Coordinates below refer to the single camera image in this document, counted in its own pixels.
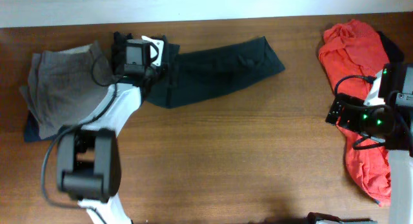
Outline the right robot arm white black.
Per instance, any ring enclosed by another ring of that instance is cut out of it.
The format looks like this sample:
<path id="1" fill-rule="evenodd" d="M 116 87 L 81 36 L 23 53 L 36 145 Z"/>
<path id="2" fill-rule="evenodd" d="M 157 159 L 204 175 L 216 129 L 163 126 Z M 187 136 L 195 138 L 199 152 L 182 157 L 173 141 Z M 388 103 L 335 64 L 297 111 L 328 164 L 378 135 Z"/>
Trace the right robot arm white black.
<path id="1" fill-rule="evenodd" d="M 354 150 L 388 150 L 389 222 L 412 223 L 412 64 L 389 63 L 364 80 L 372 86 L 364 100 L 334 90 L 325 121 L 359 134 Z"/>

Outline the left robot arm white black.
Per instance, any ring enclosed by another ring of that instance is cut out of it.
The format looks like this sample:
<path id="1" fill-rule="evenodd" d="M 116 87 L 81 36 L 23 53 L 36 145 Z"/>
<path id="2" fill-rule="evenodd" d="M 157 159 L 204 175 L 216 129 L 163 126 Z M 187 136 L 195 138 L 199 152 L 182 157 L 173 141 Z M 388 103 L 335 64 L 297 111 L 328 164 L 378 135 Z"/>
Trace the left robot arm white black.
<path id="1" fill-rule="evenodd" d="M 104 85 L 108 92 L 97 108 L 51 142 L 41 166 L 41 192 L 49 205 L 84 210 L 93 223 L 133 222 L 119 197 L 122 171 L 117 137 L 157 82 L 161 59 L 157 53 L 147 63 L 137 62 L 127 54 L 123 72 Z M 57 150 L 57 189 L 67 194 L 72 204 L 54 201 L 48 195 L 46 168 L 53 149 Z"/>

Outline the dark green t-shirt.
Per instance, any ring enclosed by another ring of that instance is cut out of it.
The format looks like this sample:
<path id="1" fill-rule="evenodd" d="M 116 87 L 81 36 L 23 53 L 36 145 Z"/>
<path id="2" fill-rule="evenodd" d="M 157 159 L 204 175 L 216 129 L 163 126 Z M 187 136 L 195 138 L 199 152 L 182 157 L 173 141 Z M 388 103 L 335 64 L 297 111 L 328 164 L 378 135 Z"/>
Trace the dark green t-shirt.
<path id="1" fill-rule="evenodd" d="M 144 101 L 163 108 L 225 96 L 285 69 L 265 37 L 184 54 L 166 36 L 160 40 L 164 47 L 159 75 L 138 79 L 137 84 Z"/>

